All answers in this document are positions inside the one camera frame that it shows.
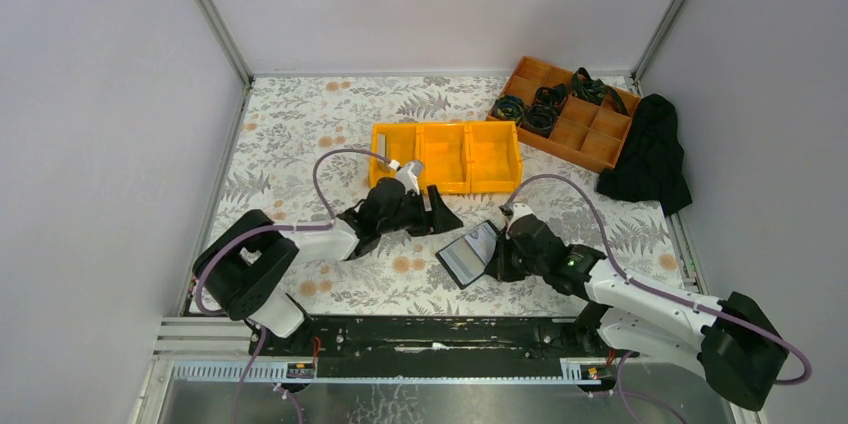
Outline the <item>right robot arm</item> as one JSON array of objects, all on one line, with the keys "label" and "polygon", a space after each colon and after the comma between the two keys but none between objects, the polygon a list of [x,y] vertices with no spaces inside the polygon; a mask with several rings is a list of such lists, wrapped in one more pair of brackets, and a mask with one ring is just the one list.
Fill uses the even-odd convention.
[{"label": "right robot arm", "polygon": [[565,244],[528,206],[501,211],[506,225],[488,265],[494,277],[539,276],[558,293],[585,301],[576,323],[605,345],[684,368],[738,407],[764,407],[789,353],[775,343],[777,329],[755,300],[630,277],[603,252]]}]

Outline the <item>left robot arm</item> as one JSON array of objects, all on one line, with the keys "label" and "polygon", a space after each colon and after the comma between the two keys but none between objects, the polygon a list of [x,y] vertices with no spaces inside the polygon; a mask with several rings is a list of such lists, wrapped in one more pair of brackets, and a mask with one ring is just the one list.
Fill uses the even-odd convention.
[{"label": "left robot arm", "polygon": [[293,265],[358,259],[385,234],[411,237],[461,228],[438,188],[414,190],[382,178],[368,195],[328,223],[285,225],[263,211],[245,213],[193,264],[196,290],[207,291],[220,313],[288,338],[308,320],[306,312],[279,286]]}]

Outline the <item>black leather card holder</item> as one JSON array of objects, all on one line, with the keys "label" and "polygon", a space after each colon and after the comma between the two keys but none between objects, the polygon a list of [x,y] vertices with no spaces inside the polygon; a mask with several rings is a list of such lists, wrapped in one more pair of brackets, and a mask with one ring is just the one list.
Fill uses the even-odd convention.
[{"label": "black leather card holder", "polygon": [[435,256],[453,282],[465,289],[485,274],[495,256],[497,242],[497,228],[493,222],[485,220],[437,251]]}]

